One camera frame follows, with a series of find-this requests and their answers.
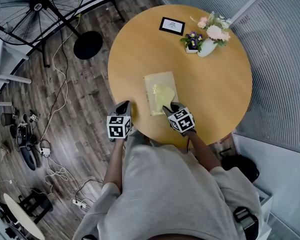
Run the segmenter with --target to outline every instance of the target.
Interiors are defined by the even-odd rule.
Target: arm
[[[197,157],[200,165],[202,165],[208,172],[215,167],[221,166],[220,161],[217,159],[210,148],[200,139],[194,131],[186,131],[186,135],[192,142],[195,150],[195,156]]]
[[[125,139],[118,138],[114,143],[110,162],[103,179],[103,186],[109,182],[117,185],[122,192],[122,154]]]

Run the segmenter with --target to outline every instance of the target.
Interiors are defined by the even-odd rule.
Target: wooden floor
[[[160,4],[162,4],[160,0],[117,0],[117,5],[126,20]],[[108,140],[106,118],[114,105],[108,83],[108,57],[112,43],[124,24],[119,21],[113,5],[106,3],[84,14],[78,26],[80,33],[95,30],[103,36],[102,49],[95,57],[82,61],[74,56],[75,36],[64,44],[69,64],[66,106],[54,115],[44,139],[51,142],[52,159],[66,167],[80,187],[88,179],[102,180],[106,172],[112,148]],[[67,28],[62,32],[63,39],[71,33]],[[60,44],[60,32],[47,40],[46,49],[50,64]],[[66,68],[66,60],[61,50],[55,56],[55,66],[63,71]],[[16,75],[32,79],[32,84],[19,82],[7,84],[0,95],[0,101],[12,101],[21,115],[28,114],[30,109],[35,111],[39,115],[39,120],[34,133],[39,138],[44,131],[64,76],[53,67],[44,68],[41,54],[38,52],[34,52],[29,61],[23,63]],[[55,109],[60,108],[65,102],[66,89],[64,85]],[[0,116],[2,112],[11,113],[12,109],[1,107]],[[6,155],[0,164],[0,181],[15,180],[28,188],[38,188],[49,193],[50,186],[44,183],[48,168],[46,159],[38,157],[40,167],[31,171],[21,154],[16,151],[9,127],[3,127],[1,120],[0,143],[6,143],[11,149],[11,154]],[[50,160],[49,164],[53,170],[60,170],[60,167]],[[53,203],[53,211],[49,212],[38,226],[48,240],[72,239],[81,221],[80,217],[84,216],[84,212],[77,206],[73,205],[73,209],[80,217],[70,207],[70,200],[78,189],[72,177],[69,174],[66,176],[69,178],[68,181],[62,180],[59,176],[46,179],[53,184],[52,192],[56,197],[49,196]],[[0,186],[1,197],[3,193],[8,193],[18,200],[19,195],[27,196],[30,193],[19,184],[1,182]],[[96,200],[101,193],[101,186],[92,181],[86,184],[82,191],[91,200]]]

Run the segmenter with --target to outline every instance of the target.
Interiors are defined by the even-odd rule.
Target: person
[[[101,196],[73,240],[245,240],[233,212],[262,227],[258,193],[237,167],[225,171],[194,129],[194,154],[149,142],[139,131],[116,139]]]

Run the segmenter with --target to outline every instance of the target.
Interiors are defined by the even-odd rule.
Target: sleeve
[[[218,166],[213,168],[210,173],[215,178],[216,183],[224,196],[225,203],[228,205],[231,212],[234,212],[238,207],[248,208],[258,219],[258,231],[260,234],[263,225],[263,216],[259,194],[255,186],[237,167],[233,167],[226,171]]]
[[[116,184],[108,182],[102,187],[101,196],[84,216],[72,240],[82,240],[83,237],[93,235],[99,239],[97,225],[99,220],[106,216],[112,204],[118,199],[121,192]]]

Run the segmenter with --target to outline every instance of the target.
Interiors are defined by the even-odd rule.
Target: purple flower
[[[197,33],[194,32],[194,31],[192,31],[192,32],[190,33],[190,37],[192,37],[192,38],[194,38],[196,35],[197,35]]]
[[[190,39],[190,45],[192,46],[192,48],[197,48],[198,40],[195,39],[195,38],[191,38]]]

